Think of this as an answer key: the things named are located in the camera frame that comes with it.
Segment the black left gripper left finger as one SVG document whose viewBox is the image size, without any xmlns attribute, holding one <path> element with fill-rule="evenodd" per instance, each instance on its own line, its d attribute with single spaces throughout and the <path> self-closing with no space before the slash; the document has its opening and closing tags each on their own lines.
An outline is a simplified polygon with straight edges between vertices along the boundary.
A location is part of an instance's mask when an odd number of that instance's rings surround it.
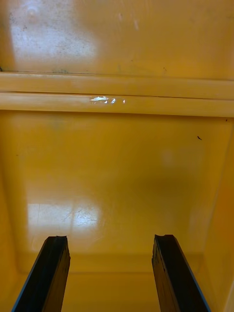
<svg viewBox="0 0 234 312">
<path fill-rule="evenodd" d="M 12 311 L 60 312 L 70 259 L 66 236 L 47 237 Z"/>
</svg>

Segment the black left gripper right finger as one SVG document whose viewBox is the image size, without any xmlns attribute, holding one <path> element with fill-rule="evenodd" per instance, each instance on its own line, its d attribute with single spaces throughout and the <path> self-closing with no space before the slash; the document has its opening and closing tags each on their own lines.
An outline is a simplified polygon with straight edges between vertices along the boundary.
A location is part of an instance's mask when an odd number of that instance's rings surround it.
<svg viewBox="0 0 234 312">
<path fill-rule="evenodd" d="M 155 235 L 152 267 L 162 312 L 211 310 L 178 240 L 173 235 Z"/>
</svg>

